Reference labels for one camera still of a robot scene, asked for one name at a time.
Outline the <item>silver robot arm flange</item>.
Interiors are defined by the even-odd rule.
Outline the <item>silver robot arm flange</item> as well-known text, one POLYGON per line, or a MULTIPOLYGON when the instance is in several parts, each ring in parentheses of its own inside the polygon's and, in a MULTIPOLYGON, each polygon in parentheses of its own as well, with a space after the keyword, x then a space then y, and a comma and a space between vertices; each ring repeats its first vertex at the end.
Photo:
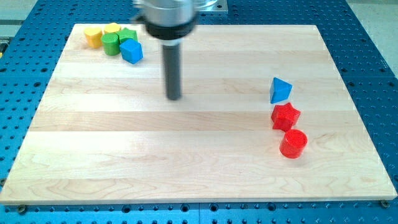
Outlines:
POLYGON ((162 45, 179 45, 195 27, 193 0, 133 0, 133 4, 140 9, 147 33, 162 45))

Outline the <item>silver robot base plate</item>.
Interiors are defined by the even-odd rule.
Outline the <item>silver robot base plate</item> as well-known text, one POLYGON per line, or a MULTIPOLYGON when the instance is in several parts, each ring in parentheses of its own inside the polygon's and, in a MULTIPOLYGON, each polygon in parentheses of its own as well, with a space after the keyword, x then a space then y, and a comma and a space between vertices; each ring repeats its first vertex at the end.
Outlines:
POLYGON ((200 14, 227 14, 227 0, 194 0, 195 10, 200 14))

